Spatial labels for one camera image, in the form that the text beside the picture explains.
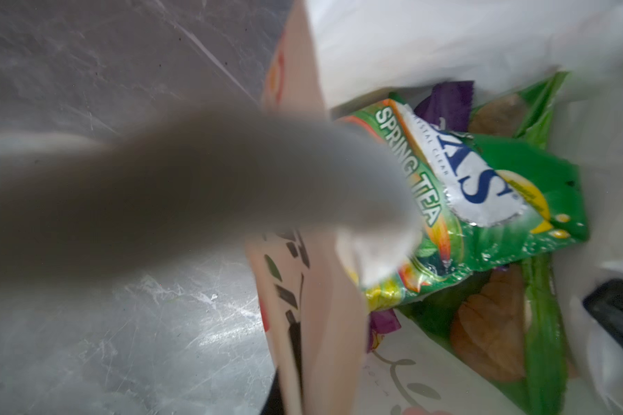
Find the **green Lays chips bag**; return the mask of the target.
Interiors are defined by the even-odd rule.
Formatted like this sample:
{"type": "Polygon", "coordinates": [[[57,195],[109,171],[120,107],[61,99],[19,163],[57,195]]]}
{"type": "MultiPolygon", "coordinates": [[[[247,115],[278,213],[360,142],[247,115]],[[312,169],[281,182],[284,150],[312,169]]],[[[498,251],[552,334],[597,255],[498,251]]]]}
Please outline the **green Lays chips bag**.
{"type": "Polygon", "coordinates": [[[472,110],[474,147],[534,217],[494,236],[475,231],[479,252],[505,263],[401,309],[527,414],[563,409],[569,364],[551,254],[588,238],[577,169],[547,150],[566,79],[558,72],[472,110]]]}

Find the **green lemon candy bag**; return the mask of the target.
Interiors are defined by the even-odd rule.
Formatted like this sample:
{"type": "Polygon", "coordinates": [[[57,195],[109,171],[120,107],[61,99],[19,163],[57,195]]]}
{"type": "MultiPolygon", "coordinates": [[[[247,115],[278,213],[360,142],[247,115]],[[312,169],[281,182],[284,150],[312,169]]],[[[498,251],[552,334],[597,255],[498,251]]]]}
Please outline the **green lemon candy bag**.
{"type": "Polygon", "coordinates": [[[371,311],[589,237],[578,169],[546,150],[522,139],[444,131],[397,96],[343,122],[389,147],[421,215],[415,250],[365,290],[371,311]]]}

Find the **purple grape candy bag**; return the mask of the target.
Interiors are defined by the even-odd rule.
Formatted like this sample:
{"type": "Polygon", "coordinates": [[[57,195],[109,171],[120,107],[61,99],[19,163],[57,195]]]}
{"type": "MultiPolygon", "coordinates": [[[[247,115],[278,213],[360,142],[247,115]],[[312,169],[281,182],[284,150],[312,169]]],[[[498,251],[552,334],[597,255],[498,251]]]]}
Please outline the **purple grape candy bag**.
{"type": "MultiPolygon", "coordinates": [[[[448,81],[437,84],[430,95],[415,108],[414,114],[441,129],[467,132],[473,101],[473,81],[448,81]]],[[[378,348],[382,339],[401,328],[392,307],[370,315],[369,350],[378,348]]]]}

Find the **white floral paper bag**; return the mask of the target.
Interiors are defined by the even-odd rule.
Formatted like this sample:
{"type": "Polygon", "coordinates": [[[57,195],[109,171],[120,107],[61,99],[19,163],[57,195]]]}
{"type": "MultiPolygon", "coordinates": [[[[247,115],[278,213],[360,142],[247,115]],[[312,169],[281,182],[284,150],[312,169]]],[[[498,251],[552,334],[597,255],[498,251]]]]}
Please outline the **white floral paper bag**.
{"type": "MultiPolygon", "coordinates": [[[[593,237],[555,259],[581,371],[565,411],[623,414],[623,350],[581,306],[623,271],[623,1],[0,1],[0,130],[117,140],[216,94],[256,102],[278,42],[316,52],[331,107],[450,78],[486,101],[569,70],[550,148],[581,169],[593,237]]],[[[0,414],[258,413],[280,362],[268,253],[0,296],[0,414]]]]}

